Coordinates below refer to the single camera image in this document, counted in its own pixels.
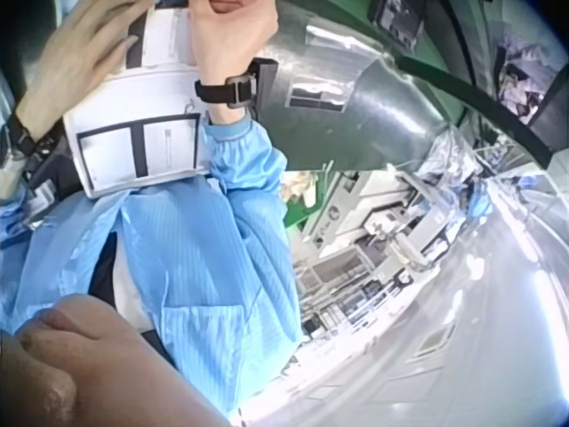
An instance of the cuff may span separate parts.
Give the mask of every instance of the cuff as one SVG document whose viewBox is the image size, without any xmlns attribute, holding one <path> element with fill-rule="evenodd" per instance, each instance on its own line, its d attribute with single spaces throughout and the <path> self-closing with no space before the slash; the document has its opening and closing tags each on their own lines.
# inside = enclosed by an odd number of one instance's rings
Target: cuff
<svg viewBox="0 0 569 427">
<path fill-rule="evenodd" d="M 245 117 L 231 125 L 213 125 L 209 113 L 205 115 L 205 133 L 217 141 L 230 141 L 243 137 L 252 129 L 252 119 L 249 111 Z"/>
</svg>

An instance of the wrist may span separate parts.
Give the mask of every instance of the wrist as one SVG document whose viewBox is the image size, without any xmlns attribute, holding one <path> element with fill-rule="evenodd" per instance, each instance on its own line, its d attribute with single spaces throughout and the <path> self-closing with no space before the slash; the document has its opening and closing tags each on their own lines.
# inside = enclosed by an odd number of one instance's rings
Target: wrist
<svg viewBox="0 0 569 427">
<path fill-rule="evenodd" d="M 233 125 L 245 117 L 245 109 L 230 109 L 225 104 L 207 104 L 214 125 Z"/>
<path fill-rule="evenodd" d="M 29 136 L 34 141 L 41 140 L 50 132 L 57 121 L 57 118 L 52 119 L 47 116 L 48 110 L 48 107 L 41 106 L 38 102 L 33 102 L 27 94 L 24 95 L 24 98 L 15 110 L 16 117 L 20 120 L 22 126 L 28 130 Z"/>
</svg>

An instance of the clear plastic cover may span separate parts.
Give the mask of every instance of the clear plastic cover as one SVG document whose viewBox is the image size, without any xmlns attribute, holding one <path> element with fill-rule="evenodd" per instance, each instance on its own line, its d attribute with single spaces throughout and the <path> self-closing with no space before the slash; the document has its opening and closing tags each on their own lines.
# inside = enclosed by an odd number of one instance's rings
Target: clear plastic cover
<svg viewBox="0 0 569 427">
<path fill-rule="evenodd" d="M 439 186 L 455 188 L 482 168 L 476 153 L 461 131 L 449 125 L 433 142 L 425 162 L 416 175 L 424 181 L 435 181 Z"/>
</svg>

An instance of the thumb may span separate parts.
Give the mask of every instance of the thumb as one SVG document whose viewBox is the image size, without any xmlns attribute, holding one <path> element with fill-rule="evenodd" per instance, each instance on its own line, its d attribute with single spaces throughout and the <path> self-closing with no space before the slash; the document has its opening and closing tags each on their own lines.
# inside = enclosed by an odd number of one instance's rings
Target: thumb
<svg viewBox="0 0 569 427">
<path fill-rule="evenodd" d="M 189 0 L 189 13 L 192 15 L 206 15 L 214 13 L 210 0 Z"/>
</svg>

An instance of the pocket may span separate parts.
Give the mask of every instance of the pocket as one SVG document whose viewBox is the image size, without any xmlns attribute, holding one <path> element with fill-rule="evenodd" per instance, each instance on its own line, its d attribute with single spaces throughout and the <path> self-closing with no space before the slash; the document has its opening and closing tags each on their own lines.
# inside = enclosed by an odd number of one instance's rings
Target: pocket
<svg viewBox="0 0 569 427">
<path fill-rule="evenodd" d="M 243 307 L 164 307 L 160 327 L 180 373 L 224 415 L 236 409 Z"/>
</svg>

